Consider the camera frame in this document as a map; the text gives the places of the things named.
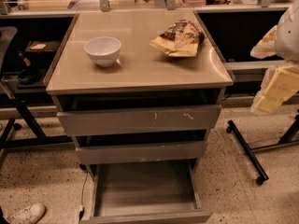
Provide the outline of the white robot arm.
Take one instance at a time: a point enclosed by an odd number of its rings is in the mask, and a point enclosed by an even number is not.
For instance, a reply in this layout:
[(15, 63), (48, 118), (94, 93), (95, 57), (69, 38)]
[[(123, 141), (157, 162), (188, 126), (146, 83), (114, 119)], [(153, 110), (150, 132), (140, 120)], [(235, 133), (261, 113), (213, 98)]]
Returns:
[(250, 52), (251, 57), (258, 59), (273, 55), (282, 58), (284, 64), (266, 70), (251, 106), (256, 113), (272, 113), (299, 92), (299, 0), (291, 4), (278, 24)]

